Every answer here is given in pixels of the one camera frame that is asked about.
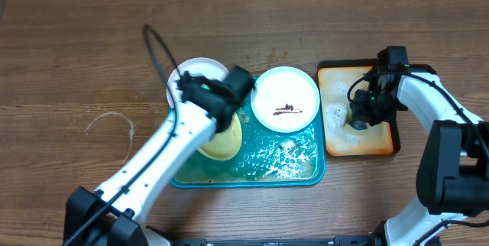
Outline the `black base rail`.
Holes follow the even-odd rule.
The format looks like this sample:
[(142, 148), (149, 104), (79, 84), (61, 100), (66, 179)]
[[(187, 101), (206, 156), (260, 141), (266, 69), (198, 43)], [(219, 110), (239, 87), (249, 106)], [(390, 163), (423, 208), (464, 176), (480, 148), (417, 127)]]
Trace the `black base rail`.
[(257, 240), (221, 240), (204, 238), (183, 238), (172, 240), (168, 235), (153, 227), (143, 229), (148, 236), (149, 245), (158, 245), (157, 240), (165, 239), (164, 245), (172, 246), (383, 246), (386, 243), (380, 235), (336, 235), (334, 238), (319, 239), (257, 239)]

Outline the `yellow plate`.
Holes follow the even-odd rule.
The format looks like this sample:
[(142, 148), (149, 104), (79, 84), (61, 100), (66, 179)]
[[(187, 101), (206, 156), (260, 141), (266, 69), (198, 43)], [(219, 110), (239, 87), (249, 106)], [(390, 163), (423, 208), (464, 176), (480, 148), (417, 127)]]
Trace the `yellow plate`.
[(213, 160), (230, 160), (240, 150), (243, 140), (243, 133), (238, 114), (232, 116), (229, 127), (220, 133), (216, 133), (210, 142), (204, 143), (197, 150), (203, 156)]

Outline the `black tray with soapy water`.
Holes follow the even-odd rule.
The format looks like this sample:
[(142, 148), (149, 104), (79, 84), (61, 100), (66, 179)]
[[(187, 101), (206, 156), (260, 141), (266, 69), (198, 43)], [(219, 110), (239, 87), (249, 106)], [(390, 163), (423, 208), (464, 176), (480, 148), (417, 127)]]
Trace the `black tray with soapy water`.
[(390, 156), (400, 150), (394, 120), (375, 126), (363, 122), (361, 130), (351, 126), (353, 118), (347, 91), (374, 63), (374, 59), (327, 60), (317, 67), (325, 150), (333, 157)]

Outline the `teal plastic tray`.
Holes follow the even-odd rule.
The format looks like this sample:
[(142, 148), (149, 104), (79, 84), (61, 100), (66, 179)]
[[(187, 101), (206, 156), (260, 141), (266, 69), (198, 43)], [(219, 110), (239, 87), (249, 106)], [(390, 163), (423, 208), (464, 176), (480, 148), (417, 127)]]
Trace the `teal plastic tray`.
[(179, 188), (311, 186), (326, 172), (322, 116), (303, 129), (277, 133), (252, 112), (251, 97), (238, 110), (243, 139), (230, 160), (213, 160), (195, 152), (171, 183)]

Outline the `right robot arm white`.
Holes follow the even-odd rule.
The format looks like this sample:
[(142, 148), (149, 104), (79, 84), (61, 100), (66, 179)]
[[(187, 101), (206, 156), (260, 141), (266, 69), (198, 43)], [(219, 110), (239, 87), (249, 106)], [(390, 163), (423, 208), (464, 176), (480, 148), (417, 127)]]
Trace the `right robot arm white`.
[(405, 47), (377, 54), (362, 80), (366, 90), (348, 89), (354, 126), (389, 121), (411, 111), (429, 136), (416, 174), (416, 197), (374, 236), (382, 245), (437, 245), (450, 225), (470, 222), (488, 209), (488, 123), (466, 110), (426, 64), (411, 64)]

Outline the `dark green sponge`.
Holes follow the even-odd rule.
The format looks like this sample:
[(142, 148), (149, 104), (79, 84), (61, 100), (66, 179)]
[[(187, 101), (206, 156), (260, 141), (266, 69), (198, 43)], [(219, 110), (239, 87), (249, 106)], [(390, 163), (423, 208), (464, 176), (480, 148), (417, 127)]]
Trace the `dark green sponge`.
[(348, 123), (353, 129), (363, 131), (368, 128), (368, 124), (361, 120), (350, 120)]

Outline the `white plate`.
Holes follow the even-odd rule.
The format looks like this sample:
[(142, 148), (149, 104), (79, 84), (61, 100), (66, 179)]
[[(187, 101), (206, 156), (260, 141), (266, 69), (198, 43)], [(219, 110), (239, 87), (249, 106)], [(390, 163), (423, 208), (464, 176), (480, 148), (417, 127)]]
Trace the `white plate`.
[(309, 125), (319, 111), (320, 97), (311, 76), (291, 66), (279, 66), (260, 75), (251, 92), (251, 109), (265, 127), (292, 133)]
[[(207, 58), (207, 57), (196, 57), (188, 59), (182, 62), (178, 66), (178, 70), (181, 74), (184, 72), (189, 72), (191, 76), (205, 76), (208, 79), (217, 79), (222, 81), (228, 74), (228, 69), (222, 65), (219, 61)], [(170, 74), (168, 78), (168, 89), (167, 89), (167, 101), (171, 108), (174, 108), (173, 101), (171, 100), (170, 93), (178, 101), (180, 100), (181, 91), (176, 89), (176, 81), (179, 79), (176, 70)]]

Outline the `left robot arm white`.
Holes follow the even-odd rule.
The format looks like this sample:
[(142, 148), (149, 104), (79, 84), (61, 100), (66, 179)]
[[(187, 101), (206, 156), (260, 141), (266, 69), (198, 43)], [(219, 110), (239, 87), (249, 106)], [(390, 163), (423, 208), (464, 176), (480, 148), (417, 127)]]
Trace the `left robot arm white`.
[(144, 146), (94, 192), (77, 188), (66, 203), (65, 245), (169, 245), (144, 228), (158, 196), (198, 147), (229, 127), (254, 87), (237, 66), (222, 80), (184, 73), (180, 99)]

